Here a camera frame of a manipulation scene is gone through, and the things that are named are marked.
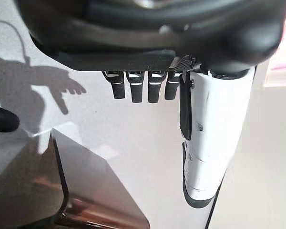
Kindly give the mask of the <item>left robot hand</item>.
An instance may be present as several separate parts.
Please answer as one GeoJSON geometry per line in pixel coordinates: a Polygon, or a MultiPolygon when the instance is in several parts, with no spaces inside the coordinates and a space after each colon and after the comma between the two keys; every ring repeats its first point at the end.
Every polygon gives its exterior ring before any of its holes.
{"type": "Polygon", "coordinates": [[[114,98],[179,97],[183,192],[216,196],[235,153],[256,67],[282,40],[286,0],[17,0],[32,41],[77,71],[100,71],[114,98]]]}

